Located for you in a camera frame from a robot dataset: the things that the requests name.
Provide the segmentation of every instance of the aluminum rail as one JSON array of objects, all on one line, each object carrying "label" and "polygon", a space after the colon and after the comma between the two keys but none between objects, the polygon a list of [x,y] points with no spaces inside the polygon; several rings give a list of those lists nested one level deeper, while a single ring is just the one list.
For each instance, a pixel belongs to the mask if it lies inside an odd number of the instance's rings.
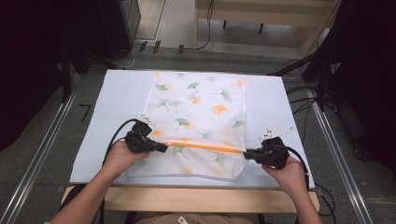
[{"label": "aluminum rail", "polygon": [[[307,93],[309,97],[316,96],[315,91],[313,90],[308,90]],[[359,190],[359,187],[356,184],[355,179],[353,178],[353,175],[347,166],[347,162],[344,158],[341,148],[338,146],[337,140],[335,139],[330,123],[326,118],[326,115],[320,110],[317,103],[314,103],[313,107],[320,128],[322,129],[323,134],[326,138],[330,152],[332,153],[332,157],[335,161],[335,165],[337,166],[338,173],[340,174],[341,179],[344,182],[344,185],[346,187],[346,193],[349,197],[349,200],[352,203],[353,208],[355,209],[355,213],[357,215],[359,222],[362,224],[374,223],[367,209],[366,202],[364,201],[364,198],[361,195],[361,191]]]},{"label": "aluminum rail", "polygon": [[50,152],[52,143],[62,127],[62,123],[64,122],[70,106],[73,104],[80,81],[80,75],[75,74],[73,79],[75,88],[72,90],[69,98],[63,104],[61,104],[60,108],[58,109],[55,118],[53,119],[43,140],[41,141],[41,144],[38,147],[35,156],[33,157],[29,167],[27,168],[23,178],[21,179],[21,182],[16,187],[5,213],[0,219],[1,224],[15,223],[18,214],[23,207],[23,204],[25,203],[33,184],[35,183],[41,167],[43,166],[44,161],[46,160]]}]

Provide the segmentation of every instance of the white table surface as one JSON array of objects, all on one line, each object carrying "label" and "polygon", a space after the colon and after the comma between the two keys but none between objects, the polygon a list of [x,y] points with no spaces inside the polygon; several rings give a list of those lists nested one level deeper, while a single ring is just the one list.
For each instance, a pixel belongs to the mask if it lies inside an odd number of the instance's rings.
[{"label": "white table surface", "polygon": [[[70,183],[87,183],[100,170],[108,143],[121,124],[139,116],[149,97],[155,71],[107,70],[105,81],[93,112],[91,124],[76,157]],[[192,73],[197,76],[212,76],[246,81],[247,118],[246,146],[261,146],[259,136],[267,129],[293,128],[281,135],[284,144],[297,150],[307,165],[304,149],[297,133],[281,77],[234,75],[224,73]],[[122,129],[118,138],[125,136],[133,124]],[[310,188],[314,181],[310,176]],[[255,161],[249,161],[235,181],[220,181],[201,177],[128,177],[121,175],[116,184],[130,186],[175,186],[210,188],[278,188],[275,180]]]}]

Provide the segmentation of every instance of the white cloth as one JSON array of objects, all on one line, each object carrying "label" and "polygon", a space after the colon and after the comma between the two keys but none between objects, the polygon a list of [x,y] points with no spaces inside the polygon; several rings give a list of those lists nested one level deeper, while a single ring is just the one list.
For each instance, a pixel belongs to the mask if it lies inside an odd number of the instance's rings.
[{"label": "white cloth", "polygon": [[[138,161],[128,176],[236,179],[247,163],[241,154],[245,150],[245,85],[239,79],[156,72],[143,111],[155,123],[148,137],[181,145]],[[224,152],[227,149],[235,153]]]}]

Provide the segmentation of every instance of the orange fabric strip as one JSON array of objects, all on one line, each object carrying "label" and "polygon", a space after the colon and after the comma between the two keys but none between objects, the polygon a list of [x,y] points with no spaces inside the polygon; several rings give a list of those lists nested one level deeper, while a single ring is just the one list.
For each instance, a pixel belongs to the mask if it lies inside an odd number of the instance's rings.
[{"label": "orange fabric strip", "polygon": [[196,143],[188,143],[188,142],[170,141],[170,142],[164,142],[164,144],[166,144],[170,147],[197,147],[197,148],[209,149],[209,150],[215,150],[215,151],[221,151],[221,152],[229,152],[229,153],[233,153],[233,154],[241,154],[242,153],[241,150],[235,149],[235,148],[216,147],[216,146],[209,146],[209,145],[204,145],[204,144],[196,144]]}]

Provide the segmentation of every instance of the person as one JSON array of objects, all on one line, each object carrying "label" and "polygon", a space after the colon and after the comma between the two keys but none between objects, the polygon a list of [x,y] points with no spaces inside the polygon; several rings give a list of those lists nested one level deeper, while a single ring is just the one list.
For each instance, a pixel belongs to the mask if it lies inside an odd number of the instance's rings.
[{"label": "person", "polygon": [[[112,183],[134,162],[143,160],[149,155],[149,152],[132,153],[123,141],[114,144],[102,169],[70,203],[50,220],[50,224],[92,223]],[[299,161],[289,157],[285,167],[281,170],[275,170],[268,166],[263,166],[262,169],[272,176],[291,197],[300,223],[321,223],[315,206],[306,191],[304,170]],[[180,214],[169,213],[159,215],[157,213],[151,217],[148,217],[151,213],[142,214],[139,216],[138,213],[136,218],[140,218],[140,221],[137,220],[136,223],[169,223],[169,218],[173,218],[173,223],[177,223],[177,219],[180,217]],[[189,221],[191,216],[195,220],[200,218],[201,223],[258,223],[257,216],[254,218],[249,214],[205,214],[201,216],[186,214],[183,217],[188,223],[193,223],[193,221]]]}]

